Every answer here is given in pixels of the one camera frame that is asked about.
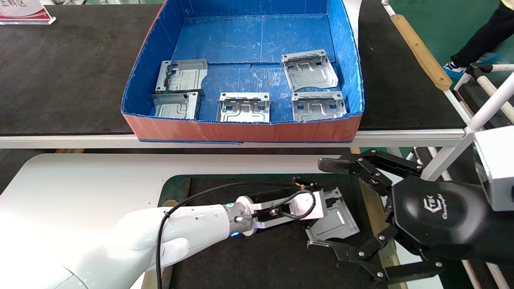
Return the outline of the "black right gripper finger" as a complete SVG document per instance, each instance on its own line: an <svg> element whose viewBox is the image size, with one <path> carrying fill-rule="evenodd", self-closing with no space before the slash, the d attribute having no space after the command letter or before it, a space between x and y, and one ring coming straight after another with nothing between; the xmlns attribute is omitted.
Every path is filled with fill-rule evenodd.
<svg viewBox="0 0 514 289"><path fill-rule="evenodd" d="M361 265L371 275L376 284L389 285L426 279L440 274L445 269L443 263L437 259L424 259L420 262L394 267L382 267L369 261L369 258L377 255L399 234L395 226L388 226L377 237L369 239L358 248L341 242L315 240L307 242L307 249L328 251L338 261Z"/></svg>
<svg viewBox="0 0 514 289"><path fill-rule="evenodd" d="M419 177L423 166L393 154L369 149L347 158L343 155L338 159L321 158L318 160L318 169L326 173L356 174L380 196L392 196L393 183L382 171L402 178Z"/></svg>

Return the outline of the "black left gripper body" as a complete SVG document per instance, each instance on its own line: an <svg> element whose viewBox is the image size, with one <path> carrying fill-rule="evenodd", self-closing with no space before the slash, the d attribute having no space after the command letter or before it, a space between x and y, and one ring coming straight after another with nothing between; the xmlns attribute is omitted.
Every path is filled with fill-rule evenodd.
<svg viewBox="0 0 514 289"><path fill-rule="evenodd" d="M286 199L294 193L298 192L298 188L273 188L251 193L247 196L248 204L261 204L269 201Z"/></svg>

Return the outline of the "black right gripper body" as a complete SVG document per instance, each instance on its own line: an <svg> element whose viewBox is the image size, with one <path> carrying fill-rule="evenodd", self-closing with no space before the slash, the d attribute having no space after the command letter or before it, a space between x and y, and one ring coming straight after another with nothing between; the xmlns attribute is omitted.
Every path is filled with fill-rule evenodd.
<svg viewBox="0 0 514 289"><path fill-rule="evenodd" d="M513 212L495 212L480 185L409 176L392 187L395 240L427 258L512 267Z"/></svg>

